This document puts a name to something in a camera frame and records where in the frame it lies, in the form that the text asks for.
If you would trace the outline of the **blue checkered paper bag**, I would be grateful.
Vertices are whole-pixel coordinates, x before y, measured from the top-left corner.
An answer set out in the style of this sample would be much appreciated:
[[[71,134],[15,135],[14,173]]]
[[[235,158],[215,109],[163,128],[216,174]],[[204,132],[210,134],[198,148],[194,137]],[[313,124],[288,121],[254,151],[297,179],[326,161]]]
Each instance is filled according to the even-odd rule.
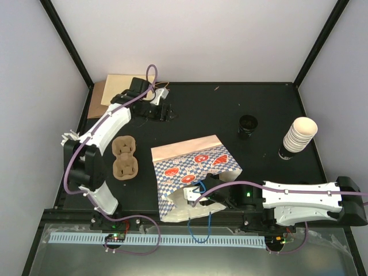
[[[151,148],[157,188],[159,217],[164,223],[181,223],[211,217],[225,205],[203,198],[189,205],[185,187],[199,186],[201,194],[212,188],[207,176],[223,182],[234,181],[242,168],[215,135]]]

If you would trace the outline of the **brown pulp cup carrier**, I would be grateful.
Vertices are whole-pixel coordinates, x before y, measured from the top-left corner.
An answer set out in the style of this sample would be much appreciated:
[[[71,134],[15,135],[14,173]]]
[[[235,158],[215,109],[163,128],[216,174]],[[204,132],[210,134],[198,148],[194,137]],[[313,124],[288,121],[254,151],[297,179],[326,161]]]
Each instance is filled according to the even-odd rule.
[[[136,140],[132,136],[119,136],[112,141],[113,176],[119,181],[134,178],[138,171],[138,161],[134,157]]]

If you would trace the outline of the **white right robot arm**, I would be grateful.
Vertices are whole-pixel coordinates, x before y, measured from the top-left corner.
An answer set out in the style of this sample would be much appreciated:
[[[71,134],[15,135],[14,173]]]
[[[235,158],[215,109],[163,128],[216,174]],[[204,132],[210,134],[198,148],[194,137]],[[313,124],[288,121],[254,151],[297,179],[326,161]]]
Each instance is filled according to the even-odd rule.
[[[316,185],[280,184],[265,181],[260,185],[249,181],[221,183],[194,201],[209,199],[214,192],[232,186],[252,186],[262,192],[263,208],[273,209],[261,218],[262,227],[274,232],[280,226],[300,222],[336,220],[348,226],[366,226],[367,217],[362,197],[367,193],[349,177],[338,177],[334,182]]]

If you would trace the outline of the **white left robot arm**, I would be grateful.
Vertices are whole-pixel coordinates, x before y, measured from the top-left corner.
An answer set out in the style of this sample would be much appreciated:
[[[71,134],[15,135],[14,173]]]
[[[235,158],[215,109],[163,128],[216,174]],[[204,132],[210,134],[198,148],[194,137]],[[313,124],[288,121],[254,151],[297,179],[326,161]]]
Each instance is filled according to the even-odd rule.
[[[156,88],[155,81],[134,77],[128,89],[111,99],[106,112],[89,131],[63,137],[64,190],[87,197],[94,209],[104,214],[103,222],[110,229],[122,226],[124,216],[117,211],[118,199],[106,183],[104,152],[132,116],[154,121],[171,119],[172,108],[164,103],[168,93],[165,87]]]

